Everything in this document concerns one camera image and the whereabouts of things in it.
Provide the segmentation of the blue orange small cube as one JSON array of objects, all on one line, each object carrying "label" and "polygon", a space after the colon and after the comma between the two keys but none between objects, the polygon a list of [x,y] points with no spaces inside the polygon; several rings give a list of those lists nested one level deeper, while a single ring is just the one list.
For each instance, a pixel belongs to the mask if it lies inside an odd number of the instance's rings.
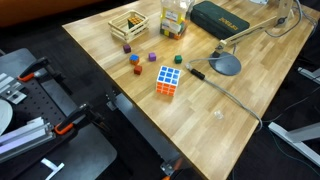
[{"label": "blue orange small cube", "polygon": [[132,65],[138,65],[139,64],[139,61],[140,61],[140,58],[138,55],[135,55],[135,54],[132,54],[129,58],[129,62],[132,64]]}]

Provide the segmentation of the red small cube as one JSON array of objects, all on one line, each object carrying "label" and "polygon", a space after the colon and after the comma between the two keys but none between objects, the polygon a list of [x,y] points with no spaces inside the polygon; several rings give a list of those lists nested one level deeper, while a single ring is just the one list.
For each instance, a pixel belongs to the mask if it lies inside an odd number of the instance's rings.
[{"label": "red small cube", "polygon": [[134,67],[134,74],[136,74],[136,75],[141,75],[141,73],[142,73],[142,66],[136,65],[136,66]]}]

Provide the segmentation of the large white-edged Rubik's cube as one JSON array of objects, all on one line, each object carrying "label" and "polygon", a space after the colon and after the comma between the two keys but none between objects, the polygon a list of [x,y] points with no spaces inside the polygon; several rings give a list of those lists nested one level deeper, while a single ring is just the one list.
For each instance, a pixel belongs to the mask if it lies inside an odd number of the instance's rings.
[{"label": "large white-edged Rubik's cube", "polygon": [[179,69],[161,66],[156,80],[156,91],[174,96],[179,84],[180,74],[181,71]]}]

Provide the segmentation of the small clear plastic piece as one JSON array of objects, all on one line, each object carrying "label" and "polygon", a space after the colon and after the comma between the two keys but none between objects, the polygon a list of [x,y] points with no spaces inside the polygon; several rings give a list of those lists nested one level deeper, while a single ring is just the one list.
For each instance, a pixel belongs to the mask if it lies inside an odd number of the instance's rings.
[{"label": "small clear plastic piece", "polygon": [[218,120],[222,120],[222,119],[224,118],[224,115],[223,115],[223,113],[222,113],[220,110],[215,111],[215,112],[214,112],[214,115],[215,115],[215,117],[216,117]]}]

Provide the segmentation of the orange black clamp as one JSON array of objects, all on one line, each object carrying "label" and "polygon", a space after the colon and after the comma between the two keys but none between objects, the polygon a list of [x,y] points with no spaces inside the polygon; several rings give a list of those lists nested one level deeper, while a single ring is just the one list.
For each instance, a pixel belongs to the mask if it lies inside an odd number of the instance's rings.
[{"label": "orange black clamp", "polygon": [[80,130],[93,121],[100,118],[100,115],[92,110],[92,105],[84,103],[76,108],[65,120],[54,127],[54,132],[64,135],[71,129]]},{"label": "orange black clamp", "polygon": [[29,65],[17,79],[23,82],[27,82],[35,76],[35,72],[44,68],[48,73],[54,74],[55,71],[50,65],[51,61],[47,57],[41,57]]}]

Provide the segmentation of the green small cube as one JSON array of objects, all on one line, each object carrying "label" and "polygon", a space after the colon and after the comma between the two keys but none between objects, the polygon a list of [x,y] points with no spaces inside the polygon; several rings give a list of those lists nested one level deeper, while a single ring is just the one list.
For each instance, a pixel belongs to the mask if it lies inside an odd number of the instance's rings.
[{"label": "green small cube", "polygon": [[183,58],[182,58],[181,55],[176,55],[176,56],[174,57],[174,62],[175,62],[176,64],[181,64],[181,63],[182,63],[182,60],[183,60]]}]

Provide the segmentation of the orange black clamp near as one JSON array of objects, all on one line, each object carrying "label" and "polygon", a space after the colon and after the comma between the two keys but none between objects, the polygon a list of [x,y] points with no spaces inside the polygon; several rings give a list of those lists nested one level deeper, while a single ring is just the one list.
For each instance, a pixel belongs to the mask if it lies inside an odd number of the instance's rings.
[{"label": "orange black clamp near", "polygon": [[71,129],[80,130],[93,121],[100,118],[100,115],[92,110],[92,105],[84,103],[76,108],[65,120],[54,127],[54,132],[64,135]]}]

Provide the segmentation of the small dark Rubik's cube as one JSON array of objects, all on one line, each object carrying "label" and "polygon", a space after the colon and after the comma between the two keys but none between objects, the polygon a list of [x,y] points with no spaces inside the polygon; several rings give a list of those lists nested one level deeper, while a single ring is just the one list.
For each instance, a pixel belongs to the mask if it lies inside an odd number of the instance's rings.
[{"label": "small dark Rubik's cube", "polygon": [[129,28],[133,28],[137,25],[141,25],[142,24],[142,19],[139,17],[131,17],[127,19],[128,21],[128,27]]}]

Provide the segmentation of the wooden slat box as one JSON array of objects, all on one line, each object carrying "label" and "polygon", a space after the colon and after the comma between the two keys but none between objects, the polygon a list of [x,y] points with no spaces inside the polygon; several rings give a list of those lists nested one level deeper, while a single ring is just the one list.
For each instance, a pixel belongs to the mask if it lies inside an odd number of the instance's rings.
[{"label": "wooden slat box", "polygon": [[140,12],[130,10],[108,22],[111,34],[129,43],[148,30],[149,18]]}]

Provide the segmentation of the violet small cube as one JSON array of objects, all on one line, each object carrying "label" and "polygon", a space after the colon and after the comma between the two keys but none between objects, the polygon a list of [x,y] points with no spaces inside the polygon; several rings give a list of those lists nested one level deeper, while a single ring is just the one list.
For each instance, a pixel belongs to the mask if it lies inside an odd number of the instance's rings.
[{"label": "violet small cube", "polygon": [[156,60],[156,54],[154,52],[151,52],[149,55],[148,55],[148,58],[151,62],[155,61]]}]

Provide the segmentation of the aluminium extrusion rail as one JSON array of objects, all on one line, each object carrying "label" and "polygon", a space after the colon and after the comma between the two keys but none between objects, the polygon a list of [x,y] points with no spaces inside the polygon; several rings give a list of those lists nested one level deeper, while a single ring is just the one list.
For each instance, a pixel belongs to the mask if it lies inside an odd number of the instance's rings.
[{"label": "aluminium extrusion rail", "polygon": [[0,163],[6,162],[24,152],[55,138],[53,125],[42,117],[0,137]]}]

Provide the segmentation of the orange black clamp far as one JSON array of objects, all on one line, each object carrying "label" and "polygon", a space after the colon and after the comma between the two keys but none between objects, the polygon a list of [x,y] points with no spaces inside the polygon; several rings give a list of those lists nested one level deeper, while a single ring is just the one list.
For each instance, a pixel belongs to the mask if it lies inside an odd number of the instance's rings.
[{"label": "orange black clamp far", "polygon": [[54,74],[55,71],[50,65],[51,61],[47,57],[41,57],[29,65],[17,79],[23,82],[27,82],[35,76],[35,72],[44,68],[48,73]]}]

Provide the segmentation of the dark purple small cube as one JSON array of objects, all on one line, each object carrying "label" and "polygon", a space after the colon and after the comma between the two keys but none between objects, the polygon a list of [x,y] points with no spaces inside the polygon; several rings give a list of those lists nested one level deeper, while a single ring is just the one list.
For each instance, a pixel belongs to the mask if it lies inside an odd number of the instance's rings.
[{"label": "dark purple small cube", "polygon": [[123,45],[123,50],[125,53],[130,53],[131,52],[131,46],[129,44]]}]

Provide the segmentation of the dark green zipper pouch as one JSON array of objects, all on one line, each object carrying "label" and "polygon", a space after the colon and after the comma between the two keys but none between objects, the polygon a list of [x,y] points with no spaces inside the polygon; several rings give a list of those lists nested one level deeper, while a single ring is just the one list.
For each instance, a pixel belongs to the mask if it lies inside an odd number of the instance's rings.
[{"label": "dark green zipper pouch", "polygon": [[250,27],[249,22],[211,1],[194,5],[190,18],[196,25],[218,39],[227,39]]}]

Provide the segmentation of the black perforated breadboard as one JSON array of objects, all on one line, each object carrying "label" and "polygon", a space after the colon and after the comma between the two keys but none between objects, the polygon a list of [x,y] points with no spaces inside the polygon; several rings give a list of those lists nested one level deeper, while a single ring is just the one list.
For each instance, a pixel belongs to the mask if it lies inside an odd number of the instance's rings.
[{"label": "black perforated breadboard", "polygon": [[[35,78],[24,84],[26,98],[13,105],[13,123],[20,127],[41,117],[57,125],[77,106],[53,80],[45,83]],[[65,135],[31,149],[0,166],[0,180],[44,180],[50,168],[41,163],[46,158],[64,167],[52,180],[95,180],[117,157],[115,148],[95,126],[98,117],[88,112],[74,121],[74,128]]]}]

